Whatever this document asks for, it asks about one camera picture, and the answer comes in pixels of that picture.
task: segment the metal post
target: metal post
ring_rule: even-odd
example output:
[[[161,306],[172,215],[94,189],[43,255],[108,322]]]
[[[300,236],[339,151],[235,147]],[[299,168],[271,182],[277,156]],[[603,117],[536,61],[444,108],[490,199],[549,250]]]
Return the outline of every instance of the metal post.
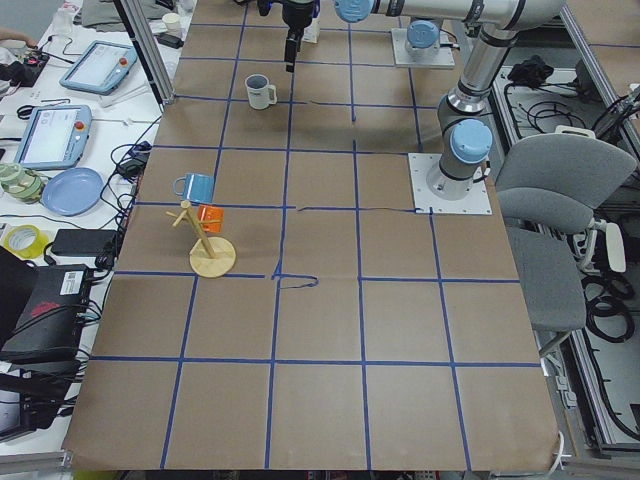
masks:
[[[173,103],[175,92],[139,0],[113,0],[144,69],[156,101]]]

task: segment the chair seat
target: chair seat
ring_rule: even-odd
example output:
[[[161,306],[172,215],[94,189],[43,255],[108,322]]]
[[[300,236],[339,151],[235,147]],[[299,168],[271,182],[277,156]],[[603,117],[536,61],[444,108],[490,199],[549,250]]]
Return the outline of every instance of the chair seat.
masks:
[[[533,329],[564,332],[584,327],[584,294],[569,246],[516,227],[507,227],[507,234]]]

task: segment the gray chair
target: gray chair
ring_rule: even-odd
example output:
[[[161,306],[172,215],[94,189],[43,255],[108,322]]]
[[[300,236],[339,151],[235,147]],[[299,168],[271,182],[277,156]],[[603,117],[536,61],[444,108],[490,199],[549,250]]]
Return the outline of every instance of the gray chair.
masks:
[[[534,330],[555,332],[544,356],[585,325],[576,260],[566,240],[521,228],[541,224],[563,234],[592,228],[593,210],[633,172],[636,160],[608,143],[576,134],[535,135],[517,142],[496,189]]]

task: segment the yellow tape roll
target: yellow tape roll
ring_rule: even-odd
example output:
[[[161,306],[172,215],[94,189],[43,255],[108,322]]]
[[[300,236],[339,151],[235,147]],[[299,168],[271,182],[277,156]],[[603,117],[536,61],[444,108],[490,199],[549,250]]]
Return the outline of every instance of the yellow tape roll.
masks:
[[[33,225],[22,225],[9,230],[4,239],[4,248],[24,259],[43,254],[49,238]]]

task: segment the blue circular cap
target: blue circular cap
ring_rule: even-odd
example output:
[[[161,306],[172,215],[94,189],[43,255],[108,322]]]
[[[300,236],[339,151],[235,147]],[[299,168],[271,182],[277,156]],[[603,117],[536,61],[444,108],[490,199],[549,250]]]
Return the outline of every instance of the blue circular cap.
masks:
[[[369,16],[373,0],[335,0],[334,8],[342,20],[356,23]]]
[[[414,20],[407,29],[407,40],[413,48],[429,48],[439,36],[440,29],[429,20]]]
[[[463,120],[451,134],[451,150],[461,162],[470,165],[480,163],[492,144],[493,134],[480,120]]]

